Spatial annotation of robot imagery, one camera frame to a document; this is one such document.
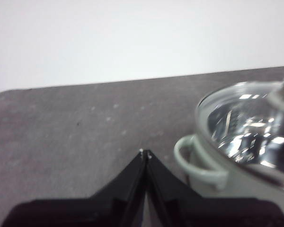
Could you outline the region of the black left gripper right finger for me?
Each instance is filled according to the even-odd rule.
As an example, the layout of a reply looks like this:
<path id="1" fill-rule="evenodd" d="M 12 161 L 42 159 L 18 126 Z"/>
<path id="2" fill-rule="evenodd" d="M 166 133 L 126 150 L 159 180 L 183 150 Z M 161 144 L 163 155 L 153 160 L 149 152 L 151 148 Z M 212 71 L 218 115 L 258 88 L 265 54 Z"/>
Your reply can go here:
<path id="1" fill-rule="evenodd" d="M 175 177 L 146 151 L 152 217 L 162 227 L 284 227 L 284 213 L 256 198 L 207 198 Z"/>

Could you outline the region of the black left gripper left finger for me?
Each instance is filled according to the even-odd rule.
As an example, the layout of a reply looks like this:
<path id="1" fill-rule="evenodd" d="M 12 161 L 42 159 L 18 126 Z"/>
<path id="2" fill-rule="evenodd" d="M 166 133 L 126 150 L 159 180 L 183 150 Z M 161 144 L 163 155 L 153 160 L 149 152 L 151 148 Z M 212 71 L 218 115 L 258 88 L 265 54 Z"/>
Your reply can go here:
<path id="1" fill-rule="evenodd" d="M 135 227 L 141 226 L 146 191 L 146 151 L 111 182 L 86 198 L 45 199 L 16 205 L 4 227 Z"/>

